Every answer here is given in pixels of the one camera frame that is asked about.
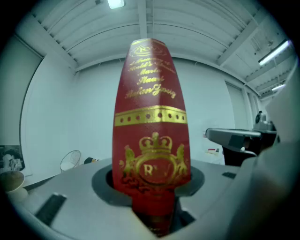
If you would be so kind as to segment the red hardcover book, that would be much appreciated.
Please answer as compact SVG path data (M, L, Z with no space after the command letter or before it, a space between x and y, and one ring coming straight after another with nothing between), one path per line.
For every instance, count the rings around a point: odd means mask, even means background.
M166 45L131 43L117 91L112 134L116 190L158 237L169 233L175 189L191 180L188 120L179 78Z

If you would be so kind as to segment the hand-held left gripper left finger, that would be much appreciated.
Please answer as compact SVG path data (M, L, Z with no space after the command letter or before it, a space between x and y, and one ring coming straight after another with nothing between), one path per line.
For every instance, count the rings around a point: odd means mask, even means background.
M100 160L60 173L38 187L17 213L46 240L154 240L132 211L132 200L106 181L111 160ZM52 195L65 201L46 225L38 212Z

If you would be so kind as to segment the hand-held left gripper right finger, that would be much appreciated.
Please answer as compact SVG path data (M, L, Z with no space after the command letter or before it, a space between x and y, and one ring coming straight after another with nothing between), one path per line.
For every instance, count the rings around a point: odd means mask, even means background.
M242 190L240 167L192 161L192 181L176 190L172 235L227 235Z

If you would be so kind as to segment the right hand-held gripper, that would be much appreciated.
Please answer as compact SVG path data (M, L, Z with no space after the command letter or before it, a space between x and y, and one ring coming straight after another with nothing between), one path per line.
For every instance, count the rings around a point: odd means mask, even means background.
M206 138L223 148L225 165L241 166L247 158L258 156L273 145L277 132L266 114L259 111L255 117L254 130L208 128Z

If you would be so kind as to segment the black and white poster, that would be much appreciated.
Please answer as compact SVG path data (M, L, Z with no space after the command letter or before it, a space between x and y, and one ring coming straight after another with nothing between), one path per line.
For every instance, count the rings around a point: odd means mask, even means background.
M0 173L22 171L25 163L19 145L0 145Z

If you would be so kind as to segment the white lamp shade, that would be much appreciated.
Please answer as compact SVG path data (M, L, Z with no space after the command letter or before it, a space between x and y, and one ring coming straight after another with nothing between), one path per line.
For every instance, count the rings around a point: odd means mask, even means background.
M8 198L15 203L22 202L28 196L28 191L23 188L24 182L25 176L20 171L7 171L0 174L0 185Z

